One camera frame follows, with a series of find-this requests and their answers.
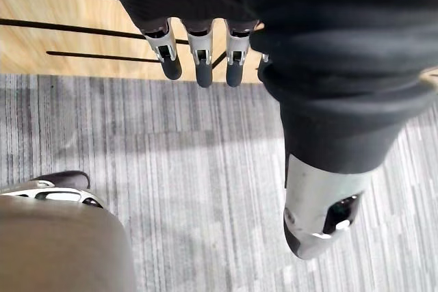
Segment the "beige fabric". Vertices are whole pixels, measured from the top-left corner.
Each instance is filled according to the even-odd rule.
[[[0,196],[1,292],[132,292],[131,248],[108,211]]]

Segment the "silver metal casing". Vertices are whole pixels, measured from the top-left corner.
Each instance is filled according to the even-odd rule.
[[[329,248],[354,219],[343,220],[332,233],[326,234],[323,230],[329,208],[347,198],[360,198],[370,184],[372,172],[327,172],[314,168],[293,155],[289,156],[288,164],[283,216],[285,236],[289,247],[298,258],[314,258]]]

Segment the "floor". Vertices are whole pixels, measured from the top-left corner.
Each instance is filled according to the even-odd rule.
[[[139,291],[438,291],[438,102],[311,261],[284,239],[279,108],[260,85],[1,75],[0,153],[0,185],[88,172]]]

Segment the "robotic finger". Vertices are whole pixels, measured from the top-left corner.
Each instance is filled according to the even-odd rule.
[[[225,20],[227,25],[227,83],[237,87],[242,82],[244,63],[249,49],[249,35],[257,21]]]
[[[187,31],[190,52],[193,55],[196,81],[201,87],[207,88],[213,82],[211,63],[213,53],[213,21],[181,21]]]
[[[356,218],[371,172],[327,172],[290,155],[284,231],[290,250],[304,260],[323,253]]]
[[[148,22],[140,29],[162,64],[164,74],[170,80],[177,80],[182,73],[177,54],[177,43],[169,18]]]

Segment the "silver metal joint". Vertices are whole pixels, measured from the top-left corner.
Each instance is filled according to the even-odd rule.
[[[213,28],[205,36],[193,36],[187,32],[190,51],[193,55],[193,60],[196,65],[199,65],[203,58],[199,55],[202,51],[205,51],[205,63],[211,64],[211,55],[213,53]]]
[[[4,195],[34,198],[37,200],[71,201],[104,208],[103,201],[89,190],[75,189],[70,187],[56,187],[50,181],[27,181],[23,184],[6,187],[0,190],[0,197]]]
[[[173,34],[172,25],[170,24],[170,19],[167,20],[168,24],[168,33],[159,38],[152,38],[144,34],[143,36],[148,40],[152,50],[157,54],[158,60],[163,63],[164,57],[169,56],[172,61],[175,61],[177,58],[177,42],[175,40],[175,36]],[[163,47],[167,47],[167,52],[163,52]]]
[[[232,36],[228,27],[227,20],[227,62],[232,65],[235,60],[239,61],[239,65],[244,65],[246,54],[249,50],[249,36],[236,37]]]

